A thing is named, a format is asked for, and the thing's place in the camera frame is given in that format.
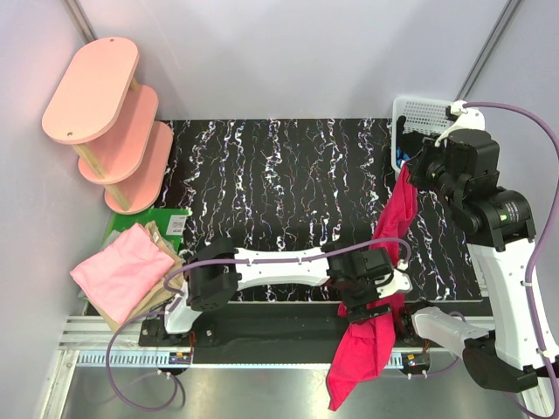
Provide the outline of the red t shirt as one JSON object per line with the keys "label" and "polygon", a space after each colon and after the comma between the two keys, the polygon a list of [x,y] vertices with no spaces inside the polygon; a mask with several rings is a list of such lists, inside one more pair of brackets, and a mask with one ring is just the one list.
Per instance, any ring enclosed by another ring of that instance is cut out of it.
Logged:
{"label": "red t shirt", "polygon": [[[409,183],[409,170],[403,166],[373,234],[374,239],[386,241],[371,247],[383,247],[391,262],[397,263],[400,245],[390,240],[405,237],[417,212],[418,189]],[[390,306],[389,313],[362,324],[350,324],[336,349],[326,379],[330,397],[328,408],[332,411],[340,408],[358,383],[377,378],[390,359],[396,342],[395,323],[404,306],[404,295],[394,294],[369,307],[382,304]]]}

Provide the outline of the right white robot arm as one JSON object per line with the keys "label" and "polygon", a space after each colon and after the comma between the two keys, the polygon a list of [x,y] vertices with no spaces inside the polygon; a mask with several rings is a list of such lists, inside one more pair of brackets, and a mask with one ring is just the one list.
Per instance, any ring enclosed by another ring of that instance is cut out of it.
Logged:
{"label": "right white robot arm", "polygon": [[407,346],[427,339],[458,356],[480,387],[521,393],[558,375],[558,346],[547,330],[540,346],[533,328],[530,309],[542,307],[537,280],[526,278],[535,223],[526,197],[499,186],[499,154],[488,132],[459,129],[442,140],[425,137],[405,163],[410,184],[436,192],[463,230],[494,328],[469,326],[429,303],[402,309],[406,319],[396,328]]}

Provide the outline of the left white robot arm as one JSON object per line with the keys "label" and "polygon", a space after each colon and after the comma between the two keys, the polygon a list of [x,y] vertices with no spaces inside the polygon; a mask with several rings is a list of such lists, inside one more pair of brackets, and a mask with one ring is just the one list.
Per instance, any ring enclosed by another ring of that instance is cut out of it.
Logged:
{"label": "left white robot arm", "polygon": [[264,285],[331,286],[367,304],[383,296],[380,289],[394,278],[397,262],[398,256],[375,240],[271,252],[236,248],[221,238],[165,277],[164,287],[176,296],[164,309],[157,332],[169,345],[180,345],[201,313],[227,305],[237,292]]}

